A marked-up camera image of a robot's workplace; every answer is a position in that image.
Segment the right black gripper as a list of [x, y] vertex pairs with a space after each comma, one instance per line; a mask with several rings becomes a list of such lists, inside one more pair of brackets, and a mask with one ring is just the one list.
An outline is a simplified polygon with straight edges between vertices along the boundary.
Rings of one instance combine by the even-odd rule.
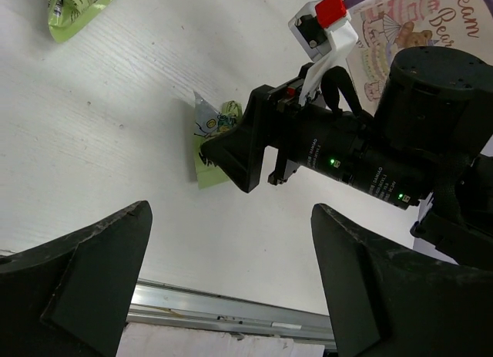
[[[286, 127], [269, 183], [283, 184], [306, 167], [403, 210], [426, 198], [428, 165], [391, 148], [377, 133], [347, 70], [329, 69], [320, 90], [324, 106], [310, 103], [283, 117]], [[265, 149], [276, 137], [274, 92], [268, 85], [253, 90], [238, 124], [200, 147], [247, 194], [260, 183]]]

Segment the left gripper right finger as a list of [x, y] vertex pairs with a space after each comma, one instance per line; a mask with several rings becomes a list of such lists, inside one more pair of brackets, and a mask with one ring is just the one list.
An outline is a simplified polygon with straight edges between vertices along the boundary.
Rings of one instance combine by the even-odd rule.
[[418, 253], [316, 204], [311, 230], [340, 356], [490, 356], [492, 273]]

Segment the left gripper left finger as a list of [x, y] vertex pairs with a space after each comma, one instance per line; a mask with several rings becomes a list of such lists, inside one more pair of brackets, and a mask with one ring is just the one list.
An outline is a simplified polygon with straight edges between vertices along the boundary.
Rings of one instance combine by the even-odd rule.
[[102, 220], [1, 258], [3, 356], [114, 356], [149, 242], [137, 201]]

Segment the light green snack packet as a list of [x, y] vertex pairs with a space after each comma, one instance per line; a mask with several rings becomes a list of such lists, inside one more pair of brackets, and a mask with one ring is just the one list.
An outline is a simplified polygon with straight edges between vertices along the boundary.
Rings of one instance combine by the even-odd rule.
[[113, 0], [47, 0], [48, 27], [55, 42], [71, 39]]

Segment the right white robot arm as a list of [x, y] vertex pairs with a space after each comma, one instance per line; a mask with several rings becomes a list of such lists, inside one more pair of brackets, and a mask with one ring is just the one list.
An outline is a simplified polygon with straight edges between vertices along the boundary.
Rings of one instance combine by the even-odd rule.
[[340, 66], [302, 100], [313, 68], [255, 89], [238, 124], [207, 140], [201, 156], [243, 192], [258, 185], [273, 147], [272, 185], [306, 167], [400, 209], [424, 205], [414, 237], [458, 264], [491, 269], [492, 159], [482, 150], [492, 135], [492, 67], [457, 49], [404, 49], [372, 114]]

